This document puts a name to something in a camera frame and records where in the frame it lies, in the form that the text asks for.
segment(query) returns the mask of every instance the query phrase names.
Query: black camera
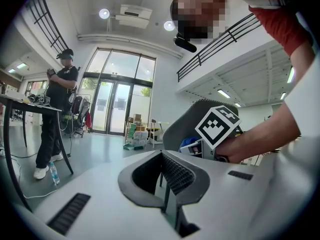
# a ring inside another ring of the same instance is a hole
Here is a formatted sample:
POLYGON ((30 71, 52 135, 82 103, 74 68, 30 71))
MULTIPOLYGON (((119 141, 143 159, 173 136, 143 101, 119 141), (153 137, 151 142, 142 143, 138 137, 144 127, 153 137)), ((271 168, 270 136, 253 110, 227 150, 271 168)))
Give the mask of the black camera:
POLYGON ((46 73, 49 75, 49 77, 52 77, 53 75, 56 74, 54 69, 48 69, 46 73))
POLYGON ((197 51, 197 47, 190 43, 190 40, 185 39, 180 33, 176 35, 173 41, 176 46, 179 46, 191 53, 195 53, 197 51))

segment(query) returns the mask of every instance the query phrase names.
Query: gray floor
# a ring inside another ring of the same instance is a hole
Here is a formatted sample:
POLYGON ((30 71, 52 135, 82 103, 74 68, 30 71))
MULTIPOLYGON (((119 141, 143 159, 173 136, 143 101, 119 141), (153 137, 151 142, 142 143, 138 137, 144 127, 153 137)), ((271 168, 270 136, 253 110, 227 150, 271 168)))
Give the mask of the gray floor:
MULTIPOLYGON (((3 129, 0 127, 0 139, 2 139, 3 129)), ((46 176, 42 180, 35 180, 33 173, 36 167, 36 155, 31 156, 38 152, 41 144, 41 127, 40 126, 27 126, 26 138, 27 145, 25 147, 23 129, 22 126, 10 127, 10 149, 11 154, 19 157, 27 158, 15 158, 21 165, 20 187, 23 194, 26 197, 43 196, 56 189, 50 172, 47 172, 46 176)), ((155 145, 154 149, 151 144, 147 144, 145 149, 142 150, 125 150, 123 149, 124 137, 120 136, 108 136, 95 133, 85 133, 83 138, 72 138, 72 151, 69 158, 70 164, 74 171, 71 175, 66 163, 62 161, 55 162, 55 166, 60 178, 60 184, 58 188, 67 184, 72 179, 75 179, 85 171, 94 168, 101 163, 110 163, 113 161, 121 160, 123 158, 140 154, 146 151, 160 150, 162 145, 155 145)), ((66 153, 70 152, 71 142, 69 138, 63 138, 63 144, 66 153)), ((19 166, 16 161, 12 161, 13 167, 16 171, 16 176, 19 178, 19 166)), ((4 171, 8 171, 6 168, 6 161, 4 158, 0 158, 0 166, 2 174, 4 171)), ((8 175, 3 176, 2 179, 10 181, 8 175)), ((163 198, 165 197, 166 181, 163 179, 162 187, 159 187, 159 180, 155 195, 163 198)), ((28 199, 31 209, 35 209, 43 200, 43 198, 28 199)), ((174 194, 170 193, 169 203, 167 207, 166 219, 174 225, 176 217, 176 200, 174 194)))

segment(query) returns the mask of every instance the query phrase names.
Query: ceiling light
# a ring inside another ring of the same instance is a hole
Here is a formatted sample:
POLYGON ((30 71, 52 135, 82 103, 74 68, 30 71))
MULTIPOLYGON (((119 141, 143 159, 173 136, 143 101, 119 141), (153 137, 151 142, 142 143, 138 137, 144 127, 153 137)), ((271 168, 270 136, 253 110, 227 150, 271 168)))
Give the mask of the ceiling light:
POLYGON ((101 9, 99 11, 99 16, 101 19, 108 19, 110 17, 110 12, 107 9, 101 9))
POLYGON ((166 21, 163 26, 166 31, 172 31, 176 28, 171 20, 166 21))
POLYGON ((230 98, 230 96, 228 94, 226 94, 223 90, 218 90, 218 93, 222 94, 224 97, 226 98, 230 98))
POLYGON ((283 100, 285 96, 286 96, 286 93, 285 92, 282 93, 280 100, 283 100))
POLYGON ((292 79, 294 78, 295 75, 295 69, 294 67, 291 68, 290 74, 289 74, 289 78, 288 78, 288 84, 292 82, 292 79))
POLYGON ((26 64, 24 64, 24 63, 22 63, 22 64, 20 64, 19 66, 16 66, 18 69, 21 69, 21 68, 23 68, 24 66, 26 66, 26 64))

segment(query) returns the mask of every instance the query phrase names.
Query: hand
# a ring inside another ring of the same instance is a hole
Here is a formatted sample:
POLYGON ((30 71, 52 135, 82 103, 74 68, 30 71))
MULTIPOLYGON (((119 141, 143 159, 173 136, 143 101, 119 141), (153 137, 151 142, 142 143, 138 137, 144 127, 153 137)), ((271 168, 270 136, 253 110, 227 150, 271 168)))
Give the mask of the hand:
POLYGON ((216 147, 216 153, 220 156, 226 156, 230 163, 238 164, 242 160, 248 158, 246 154, 241 152, 241 141, 239 137, 227 138, 216 147))
POLYGON ((53 81, 53 82, 59 82, 59 79, 60 77, 57 76, 56 74, 53 74, 51 77, 50 77, 50 81, 53 81))

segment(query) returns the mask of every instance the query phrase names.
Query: ceiling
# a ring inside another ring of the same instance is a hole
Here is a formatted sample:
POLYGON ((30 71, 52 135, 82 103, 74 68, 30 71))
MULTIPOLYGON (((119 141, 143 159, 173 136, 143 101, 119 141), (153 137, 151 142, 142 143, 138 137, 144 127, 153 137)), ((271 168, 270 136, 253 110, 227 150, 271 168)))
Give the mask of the ceiling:
POLYGON ((166 31, 164 29, 164 23, 171 20, 171 2, 172 0, 67 0, 72 21, 79 35, 122 35, 151 42, 179 52, 181 49, 173 43, 173 38, 176 36, 177 31, 166 31), (152 14, 147 28, 141 29, 120 25, 114 16, 120 14, 122 4, 151 9, 152 14), (109 19, 99 17, 101 9, 110 11, 109 19))
POLYGON ((294 87, 287 83, 291 67, 288 55, 274 41, 271 48, 213 74, 187 92, 224 103, 239 103, 242 107, 276 103, 281 101, 283 92, 288 94, 294 87), (230 98, 218 93, 219 89, 230 98))
POLYGON ((16 27, 12 25, 8 28, 0 45, 0 68, 6 72, 14 69, 15 73, 12 75, 20 78, 46 72, 50 66, 26 43, 16 27), (21 63, 25 63, 26 66, 17 68, 21 63))

